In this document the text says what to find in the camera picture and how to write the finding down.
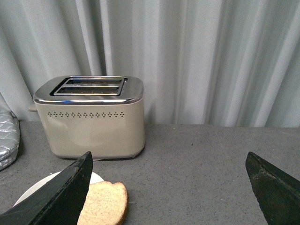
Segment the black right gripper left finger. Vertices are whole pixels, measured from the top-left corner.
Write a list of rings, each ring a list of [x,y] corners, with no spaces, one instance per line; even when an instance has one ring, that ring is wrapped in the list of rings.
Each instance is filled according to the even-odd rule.
[[[2,225],[75,225],[89,190],[93,169],[86,152],[28,198],[0,216]]]

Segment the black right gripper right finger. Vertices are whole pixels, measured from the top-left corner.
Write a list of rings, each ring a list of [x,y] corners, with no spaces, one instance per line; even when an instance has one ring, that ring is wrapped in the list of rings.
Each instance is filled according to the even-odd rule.
[[[300,223],[300,181],[253,152],[245,162],[253,193],[269,225]]]

